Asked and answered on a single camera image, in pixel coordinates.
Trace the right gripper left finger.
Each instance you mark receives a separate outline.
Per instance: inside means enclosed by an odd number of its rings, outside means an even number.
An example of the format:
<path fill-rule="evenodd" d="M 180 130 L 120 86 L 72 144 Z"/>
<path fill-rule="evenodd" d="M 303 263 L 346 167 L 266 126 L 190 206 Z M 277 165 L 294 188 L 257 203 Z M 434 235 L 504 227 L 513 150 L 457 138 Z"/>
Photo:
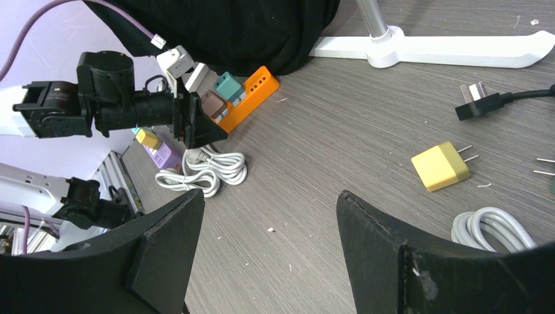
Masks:
<path fill-rule="evenodd" d="M 1 257 L 2 313 L 186 313 L 204 215 L 196 189 L 60 252 Z"/>

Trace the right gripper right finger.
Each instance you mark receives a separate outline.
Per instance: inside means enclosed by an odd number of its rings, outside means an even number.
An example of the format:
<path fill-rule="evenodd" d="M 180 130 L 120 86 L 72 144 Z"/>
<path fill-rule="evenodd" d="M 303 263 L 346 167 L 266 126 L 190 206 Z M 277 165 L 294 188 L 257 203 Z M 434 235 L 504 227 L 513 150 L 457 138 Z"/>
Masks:
<path fill-rule="evenodd" d="M 553 313 L 554 244 L 514 254 L 420 230 L 344 190 L 336 217 L 358 313 Z"/>

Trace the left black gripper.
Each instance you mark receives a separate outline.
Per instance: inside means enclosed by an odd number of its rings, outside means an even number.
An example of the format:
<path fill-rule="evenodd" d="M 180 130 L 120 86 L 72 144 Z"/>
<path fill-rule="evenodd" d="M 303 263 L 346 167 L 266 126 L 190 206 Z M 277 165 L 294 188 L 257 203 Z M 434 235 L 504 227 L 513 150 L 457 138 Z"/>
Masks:
<path fill-rule="evenodd" d="M 196 92 L 177 94 L 172 99 L 172 114 L 173 137 L 183 142 L 187 149 L 201 148 L 228 138 L 228 133 L 203 111 Z"/>

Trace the brown plug adapter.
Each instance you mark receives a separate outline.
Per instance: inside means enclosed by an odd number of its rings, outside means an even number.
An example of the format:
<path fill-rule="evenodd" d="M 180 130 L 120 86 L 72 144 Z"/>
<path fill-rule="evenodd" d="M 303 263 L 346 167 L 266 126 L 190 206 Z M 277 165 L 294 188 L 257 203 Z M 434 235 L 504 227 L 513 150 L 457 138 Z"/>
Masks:
<path fill-rule="evenodd" d="M 201 97 L 203 111 L 216 123 L 219 123 L 228 114 L 228 105 L 218 94 L 208 90 Z"/>

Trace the orange power strip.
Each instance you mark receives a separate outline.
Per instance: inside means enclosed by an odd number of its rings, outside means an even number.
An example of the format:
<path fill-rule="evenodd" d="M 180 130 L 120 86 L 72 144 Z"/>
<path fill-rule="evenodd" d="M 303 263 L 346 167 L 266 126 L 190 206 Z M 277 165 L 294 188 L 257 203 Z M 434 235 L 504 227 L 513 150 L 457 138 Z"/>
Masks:
<path fill-rule="evenodd" d="M 212 118 L 225 132 L 230 133 L 241 124 L 256 108 L 264 103 L 280 87 L 280 83 L 266 66 L 259 67 L 243 84 L 246 97 L 236 106 L 226 101 L 223 115 Z"/>

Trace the yellow plug adapter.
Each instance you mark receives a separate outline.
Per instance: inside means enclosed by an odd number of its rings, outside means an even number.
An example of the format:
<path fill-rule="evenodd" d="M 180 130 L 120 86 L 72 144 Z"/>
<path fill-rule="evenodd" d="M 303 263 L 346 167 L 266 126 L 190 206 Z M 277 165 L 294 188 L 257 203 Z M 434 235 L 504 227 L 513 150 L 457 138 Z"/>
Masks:
<path fill-rule="evenodd" d="M 412 165 L 426 190 L 434 192 L 468 179 L 471 174 L 467 162 L 479 154 L 464 159 L 461 153 L 472 147 L 457 149 L 446 141 L 412 157 Z"/>

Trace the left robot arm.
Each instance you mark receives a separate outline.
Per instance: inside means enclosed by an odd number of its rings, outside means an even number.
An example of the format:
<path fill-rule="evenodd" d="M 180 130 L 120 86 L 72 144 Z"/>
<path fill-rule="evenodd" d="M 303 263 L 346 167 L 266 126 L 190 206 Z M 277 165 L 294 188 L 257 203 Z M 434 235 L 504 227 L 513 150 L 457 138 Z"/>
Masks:
<path fill-rule="evenodd" d="M 167 125 L 187 148 L 227 139 L 203 112 L 200 96 L 183 87 L 135 89 L 134 63 L 115 51 L 84 52 L 77 83 L 34 81 L 1 90 L 1 134 L 55 138 Z"/>

